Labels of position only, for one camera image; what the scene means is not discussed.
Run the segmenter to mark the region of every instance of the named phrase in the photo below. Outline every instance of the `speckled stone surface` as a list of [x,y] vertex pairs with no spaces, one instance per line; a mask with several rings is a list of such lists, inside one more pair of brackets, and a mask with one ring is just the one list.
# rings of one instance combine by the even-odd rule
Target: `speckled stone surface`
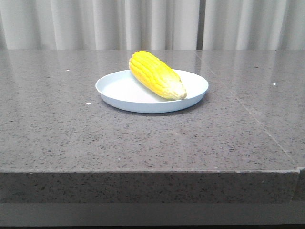
[[297,164],[204,53],[153,53],[203,76],[203,100],[165,114],[107,105],[94,84],[132,51],[1,51],[0,202],[289,202]]
[[295,200],[305,200],[305,51],[200,51],[242,106],[301,170]]

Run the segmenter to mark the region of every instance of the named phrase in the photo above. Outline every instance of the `plate rim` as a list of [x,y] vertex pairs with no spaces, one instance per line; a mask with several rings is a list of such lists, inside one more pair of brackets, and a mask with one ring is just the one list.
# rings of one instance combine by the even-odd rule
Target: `plate rim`
[[[206,83],[206,89],[205,89],[204,91],[202,91],[200,94],[198,94],[198,95],[196,95],[196,96],[193,96],[193,97],[191,97],[191,98],[185,98],[185,99],[183,99],[183,100],[193,99],[193,98],[196,98],[196,97],[198,97],[198,96],[204,95],[204,94],[207,92],[207,90],[208,90],[208,88],[209,88],[209,83],[208,83],[208,81],[207,81],[204,77],[202,77],[202,76],[200,76],[200,75],[198,75],[198,74],[189,72],[189,71],[184,71],[184,70],[179,70],[179,69],[173,69],[173,70],[174,70],[174,71],[178,70],[178,71],[181,71],[181,72],[186,72],[186,73],[194,74],[194,75],[196,75],[196,76],[201,77],[201,78],[205,81],[205,83]],[[104,75],[103,77],[101,77],[100,79],[97,80],[97,82],[95,83],[95,89],[100,93],[101,96],[103,95],[103,96],[105,96],[105,97],[107,97],[107,98],[110,98],[110,99],[113,99],[113,100],[122,101],[122,102],[125,102],[125,103],[134,103],[134,104],[167,104],[167,103],[176,103],[176,102],[183,101],[182,99],[180,99],[180,100],[169,100],[169,101],[160,101],[160,102],[152,102],[152,103],[133,102],[133,101],[126,101],[126,100],[115,99],[115,98],[109,97],[109,96],[105,95],[104,93],[102,93],[102,92],[99,90],[99,88],[98,88],[97,85],[98,85],[98,83],[99,83],[100,80],[102,80],[104,77],[109,76],[109,75],[111,75],[111,74],[121,73],[121,72],[131,72],[131,70],[130,70],[130,69],[125,69],[125,70],[121,70],[121,71],[117,71],[117,72],[112,72],[112,73],[109,73],[109,74],[107,74],[107,75]]]

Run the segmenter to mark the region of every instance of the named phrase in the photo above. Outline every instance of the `white plate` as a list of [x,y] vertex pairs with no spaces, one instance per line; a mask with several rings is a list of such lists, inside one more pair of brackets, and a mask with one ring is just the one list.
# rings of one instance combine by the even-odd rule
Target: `white plate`
[[208,89],[208,82],[194,73],[175,70],[184,84],[183,100],[164,99],[142,85],[130,70],[111,73],[99,79],[95,87],[102,99],[116,108],[139,113],[165,113],[198,103]]

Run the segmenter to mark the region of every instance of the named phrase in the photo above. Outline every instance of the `white curtain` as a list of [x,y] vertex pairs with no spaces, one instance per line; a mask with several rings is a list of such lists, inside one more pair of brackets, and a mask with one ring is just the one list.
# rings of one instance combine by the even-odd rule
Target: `white curtain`
[[305,0],[0,0],[0,49],[305,49]]
[[207,0],[203,49],[305,49],[305,0]]

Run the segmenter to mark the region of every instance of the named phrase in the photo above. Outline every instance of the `yellow corn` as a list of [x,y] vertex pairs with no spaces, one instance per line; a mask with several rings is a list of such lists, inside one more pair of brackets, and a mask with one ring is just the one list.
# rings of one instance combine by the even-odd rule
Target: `yellow corn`
[[129,68],[142,84],[163,98],[179,100],[187,96],[180,76],[150,52],[135,52]]

